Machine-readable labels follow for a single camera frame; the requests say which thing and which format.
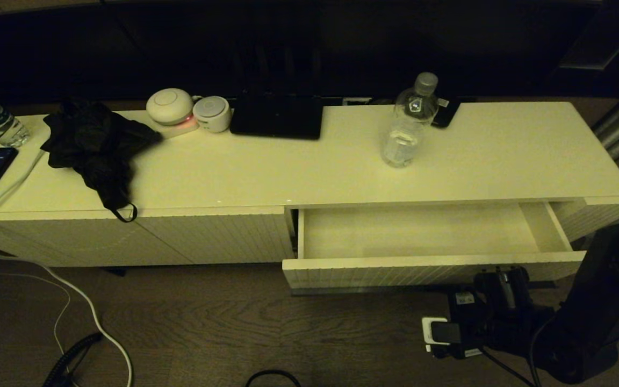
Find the cabinet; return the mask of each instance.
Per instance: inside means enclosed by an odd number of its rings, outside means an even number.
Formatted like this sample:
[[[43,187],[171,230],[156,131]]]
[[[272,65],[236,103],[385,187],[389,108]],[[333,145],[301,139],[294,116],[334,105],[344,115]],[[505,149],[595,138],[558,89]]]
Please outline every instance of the cabinet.
[[[570,103],[463,104],[405,169],[379,156],[391,110],[325,107],[319,141],[165,140],[134,160],[128,225],[42,156],[0,207],[0,248],[62,267],[282,262],[293,289],[468,282],[516,265],[556,280],[584,257],[570,241],[619,218],[619,169]],[[47,139],[43,117],[20,117],[32,137],[0,193]]]

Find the bottle cap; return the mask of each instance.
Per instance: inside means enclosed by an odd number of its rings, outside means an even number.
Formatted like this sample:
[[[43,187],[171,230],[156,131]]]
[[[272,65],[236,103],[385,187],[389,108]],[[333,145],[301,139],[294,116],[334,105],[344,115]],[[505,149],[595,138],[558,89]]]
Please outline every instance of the bottle cap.
[[[418,95],[431,95],[433,94],[436,86],[438,85],[438,77],[433,73],[420,73],[415,81],[415,91]]]

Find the drawer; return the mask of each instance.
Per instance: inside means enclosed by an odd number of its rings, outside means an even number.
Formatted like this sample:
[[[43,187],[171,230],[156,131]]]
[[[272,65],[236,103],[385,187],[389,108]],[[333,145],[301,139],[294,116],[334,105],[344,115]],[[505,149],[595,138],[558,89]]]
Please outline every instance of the drawer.
[[[576,272],[584,255],[548,203],[305,209],[283,272],[293,289],[471,283],[519,265],[544,281]]]

